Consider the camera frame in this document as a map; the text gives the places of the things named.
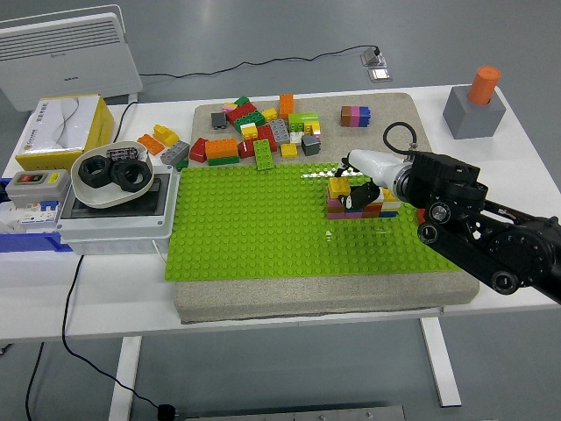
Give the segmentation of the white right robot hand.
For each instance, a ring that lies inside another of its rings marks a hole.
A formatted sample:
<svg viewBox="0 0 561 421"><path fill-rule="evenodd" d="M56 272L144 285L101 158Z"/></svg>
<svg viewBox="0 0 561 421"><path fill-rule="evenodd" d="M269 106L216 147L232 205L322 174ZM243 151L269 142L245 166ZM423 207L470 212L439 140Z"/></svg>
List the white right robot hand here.
<svg viewBox="0 0 561 421"><path fill-rule="evenodd" d="M405 199L403 186L410 165L396 156L390 153L354 149L341 160L335 176L340 177L349 168L368 176L370 181L352 188L348 196L338 198L347 210L355 211L366 207L379 197L381 188L389 189L392 195L400 200Z"/></svg>

